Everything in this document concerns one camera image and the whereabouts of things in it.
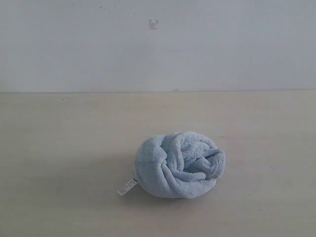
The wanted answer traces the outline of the light blue fluffy towel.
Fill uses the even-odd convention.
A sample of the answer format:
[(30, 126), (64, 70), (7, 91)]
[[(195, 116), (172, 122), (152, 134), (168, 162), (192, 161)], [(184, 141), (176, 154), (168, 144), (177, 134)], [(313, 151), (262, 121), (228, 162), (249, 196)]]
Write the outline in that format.
[(139, 147), (133, 177), (117, 193), (135, 185), (158, 198), (194, 199), (209, 192), (225, 171), (225, 153), (195, 132), (154, 135)]

